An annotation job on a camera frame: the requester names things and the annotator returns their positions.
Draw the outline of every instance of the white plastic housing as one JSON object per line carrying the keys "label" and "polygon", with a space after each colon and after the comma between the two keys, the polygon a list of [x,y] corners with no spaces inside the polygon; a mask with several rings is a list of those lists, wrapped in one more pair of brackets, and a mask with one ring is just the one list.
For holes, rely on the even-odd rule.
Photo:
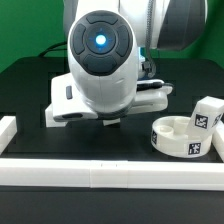
{"label": "white plastic housing", "polygon": [[131,104],[136,95],[139,55],[133,30],[131,30],[133,35],[132,51],[124,64],[109,76],[93,76],[77,63],[71,52],[71,31],[76,23],[77,21],[73,23],[68,37],[68,60],[74,83],[83,101],[92,110],[99,113],[123,110]]}
{"label": "white plastic housing", "polygon": [[[152,41],[151,48],[157,48],[159,35],[170,0],[155,0],[152,17]],[[131,24],[136,35],[137,45],[145,46],[147,30],[148,0],[121,0],[120,13]]]}

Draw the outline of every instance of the black platform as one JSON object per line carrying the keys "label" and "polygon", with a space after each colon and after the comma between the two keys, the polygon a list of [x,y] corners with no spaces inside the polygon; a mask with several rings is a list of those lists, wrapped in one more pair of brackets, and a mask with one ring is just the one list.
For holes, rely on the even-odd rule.
{"label": "black platform", "polygon": [[[150,135],[152,122],[160,117],[191,116],[205,96],[224,99],[224,70],[209,60],[160,59],[156,64],[156,78],[175,85],[165,111],[122,118],[119,127],[79,121],[47,129],[44,111],[50,104],[51,79],[68,72],[67,59],[16,61],[0,74],[0,118],[16,115],[18,125],[1,158],[221,163],[213,147],[196,159],[166,156],[151,146]],[[0,192],[1,224],[40,223],[41,215],[42,223],[49,224],[213,224],[224,218],[223,192],[32,187],[0,187]]]}

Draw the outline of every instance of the green background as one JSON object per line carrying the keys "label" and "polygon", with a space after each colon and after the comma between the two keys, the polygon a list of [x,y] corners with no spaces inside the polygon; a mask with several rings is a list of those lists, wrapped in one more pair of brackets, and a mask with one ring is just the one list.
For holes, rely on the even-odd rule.
{"label": "green background", "polygon": [[[224,1],[208,0],[208,6],[205,32],[195,43],[180,52],[154,50],[153,57],[207,58],[224,68]],[[63,0],[0,0],[0,29],[1,72],[15,60],[36,56],[65,40]]]}

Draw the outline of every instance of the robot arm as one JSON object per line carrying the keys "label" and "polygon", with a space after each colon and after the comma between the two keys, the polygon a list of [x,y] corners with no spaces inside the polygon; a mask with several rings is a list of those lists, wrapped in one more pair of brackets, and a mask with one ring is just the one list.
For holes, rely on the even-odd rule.
{"label": "robot arm", "polygon": [[[172,87],[138,82],[139,47],[188,46],[205,25],[206,0],[64,0],[64,6],[71,73],[52,80],[54,119],[110,120],[165,109]],[[160,88],[137,91],[153,82]]]}

